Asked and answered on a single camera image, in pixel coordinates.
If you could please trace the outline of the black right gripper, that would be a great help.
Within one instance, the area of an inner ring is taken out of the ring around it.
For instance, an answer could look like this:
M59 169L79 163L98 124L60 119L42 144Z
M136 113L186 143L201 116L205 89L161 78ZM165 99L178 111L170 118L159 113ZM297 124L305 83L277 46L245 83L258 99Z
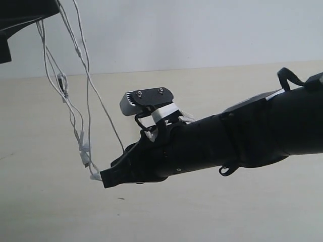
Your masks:
M100 172L105 189L121 184L162 182L170 176L222 166L225 127L220 118L169 125L155 142L141 137Z

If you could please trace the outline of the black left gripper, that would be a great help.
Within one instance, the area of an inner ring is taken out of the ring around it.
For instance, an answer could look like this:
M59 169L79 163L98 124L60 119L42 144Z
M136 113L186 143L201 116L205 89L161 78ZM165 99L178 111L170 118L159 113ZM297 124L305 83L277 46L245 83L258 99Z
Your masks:
M1 64L12 61L7 32L17 32L59 11L58 1L1 0Z

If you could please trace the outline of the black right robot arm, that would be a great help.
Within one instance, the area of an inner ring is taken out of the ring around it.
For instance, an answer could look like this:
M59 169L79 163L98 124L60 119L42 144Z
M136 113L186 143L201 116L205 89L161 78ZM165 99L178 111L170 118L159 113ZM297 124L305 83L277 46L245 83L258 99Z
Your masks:
M125 93L120 109L141 126L140 139L100 172L105 188L162 182L169 176L218 167L222 176L289 156L322 153L322 74L302 82L288 68L277 73L281 88L194 120L165 88Z

